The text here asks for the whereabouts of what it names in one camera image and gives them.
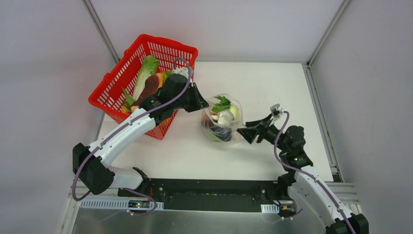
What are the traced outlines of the clear dotted zip top bag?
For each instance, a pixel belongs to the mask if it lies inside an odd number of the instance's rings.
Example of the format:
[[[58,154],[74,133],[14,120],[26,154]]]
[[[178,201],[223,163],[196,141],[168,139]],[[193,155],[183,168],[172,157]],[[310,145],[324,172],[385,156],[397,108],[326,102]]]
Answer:
[[[207,99],[209,107],[202,111],[201,130],[206,138],[221,145],[235,145],[241,140],[237,129],[243,127],[242,106],[230,94]]]

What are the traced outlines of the purple eggplant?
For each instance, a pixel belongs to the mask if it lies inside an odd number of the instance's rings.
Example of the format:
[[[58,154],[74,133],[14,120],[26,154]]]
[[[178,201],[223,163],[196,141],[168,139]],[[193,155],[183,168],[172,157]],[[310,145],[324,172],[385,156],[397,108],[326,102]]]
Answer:
[[[233,138],[233,131],[230,127],[213,126],[211,130],[219,141],[229,142]]]

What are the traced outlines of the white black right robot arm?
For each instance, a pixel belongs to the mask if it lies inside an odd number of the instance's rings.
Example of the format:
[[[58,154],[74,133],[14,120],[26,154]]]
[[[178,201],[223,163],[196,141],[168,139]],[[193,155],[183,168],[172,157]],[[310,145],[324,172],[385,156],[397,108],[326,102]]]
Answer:
[[[250,144],[265,140],[273,145],[275,158],[286,171],[278,178],[277,195],[284,200],[291,198],[303,211],[312,212],[327,234],[369,233],[367,218],[347,208],[320,178],[304,150],[304,128],[287,126],[290,114],[283,113],[286,119],[280,129],[269,115],[237,130]]]

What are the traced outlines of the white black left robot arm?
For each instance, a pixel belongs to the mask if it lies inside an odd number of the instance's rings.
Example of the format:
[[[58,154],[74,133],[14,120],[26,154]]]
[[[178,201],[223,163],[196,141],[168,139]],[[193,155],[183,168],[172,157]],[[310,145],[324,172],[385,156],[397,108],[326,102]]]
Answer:
[[[128,188],[136,197],[145,196],[149,185],[144,181],[143,172],[113,167],[113,161],[135,140],[171,117],[174,111],[184,109],[190,113],[208,106],[195,83],[181,74],[170,75],[163,87],[145,98],[111,132],[87,146],[78,143],[73,148],[74,183],[80,180],[94,195],[108,188]]]

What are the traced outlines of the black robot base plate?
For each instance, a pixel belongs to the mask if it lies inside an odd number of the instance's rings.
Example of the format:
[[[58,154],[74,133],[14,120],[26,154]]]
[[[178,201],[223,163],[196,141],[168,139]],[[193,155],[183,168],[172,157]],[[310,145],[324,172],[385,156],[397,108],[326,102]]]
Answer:
[[[287,215],[298,210],[287,188],[277,181],[152,178],[136,192],[163,203],[165,210],[257,213],[262,205]]]

